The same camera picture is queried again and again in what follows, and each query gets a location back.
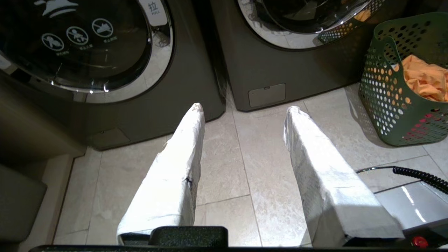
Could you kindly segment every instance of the coiled cable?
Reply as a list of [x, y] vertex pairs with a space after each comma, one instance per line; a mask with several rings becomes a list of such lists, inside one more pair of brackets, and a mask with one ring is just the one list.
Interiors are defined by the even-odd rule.
[[409, 168], [392, 165], [392, 166], [370, 167], [370, 168], [358, 170], [358, 171], [356, 171], [356, 173], [358, 174], [361, 172], [376, 170], [376, 169], [392, 169], [392, 172], [395, 174], [420, 179], [423, 182], [427, 183], [428, 185], [431, 185], [434, 188], [437, 188], [441, 192], [448, 195], [448, 182], [446, 182], [445, 180], [443, 180], [437, 176], [434, 176], [432, 174], [422, 172], [419, 170], [414, 170], [414, 169], [409, 169]]

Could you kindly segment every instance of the tiled floor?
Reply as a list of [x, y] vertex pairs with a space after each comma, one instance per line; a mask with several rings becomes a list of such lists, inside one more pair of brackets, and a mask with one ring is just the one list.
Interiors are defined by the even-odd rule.
[[[206, 124], [195, 225], [225, 226], [231, 246], [309, 245], [300, 194], [282, 140], [286, 108], [308, 112], [354, 169], [398, 164], [446, 179], [448, 139], [395, 148], [382, 143], [366, 117], [357, 85], [250, 113], [232, 102]], [[78, 158], [55, 243], [115, 244], [134, 193], [168, 137]], [[390, 170], [360, 174], [372, 191], [415, 179]]]

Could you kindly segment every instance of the laundry basket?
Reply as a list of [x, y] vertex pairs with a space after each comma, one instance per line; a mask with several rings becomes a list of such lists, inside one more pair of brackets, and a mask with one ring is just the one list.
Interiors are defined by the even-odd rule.
[[414, 54], [447, 68], [447, 24], [448, 13], [427, 13], [383, 22], [375, 28], [359, 95], [385, 143], [431, 143], [448, 135], [448, 103], [414, 93], [404, 80], [401, 63]]

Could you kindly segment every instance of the washing machine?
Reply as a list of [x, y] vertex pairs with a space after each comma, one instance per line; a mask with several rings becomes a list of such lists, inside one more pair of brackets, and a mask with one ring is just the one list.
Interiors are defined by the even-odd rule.
[[374, 27], [407, 1], [210, 0], [235, 106], [250, 111], [360, 80]]
[[195, 102], [207, 121], [225, 111], [190, 0], [3, 0], [0, 12], [0, 84], [95, 149], [172, 133]]

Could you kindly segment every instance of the orange towel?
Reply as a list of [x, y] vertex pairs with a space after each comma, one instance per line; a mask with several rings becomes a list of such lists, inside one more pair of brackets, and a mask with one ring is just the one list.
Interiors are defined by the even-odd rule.
[[432, 101], [448, 102], [448, 70], [435, 64], [427, 64], [415, 55], [403, 61], [406, 84], [416, 94]]
[[354, 19], [356, 19], [360, 22], [364, 22], [365, 20], [370, 18], [371, 14], [372, 14], [372, 12], [369, 9], [365, 9], [365, 10], [360, 11], [358, 14], [356, 14]]

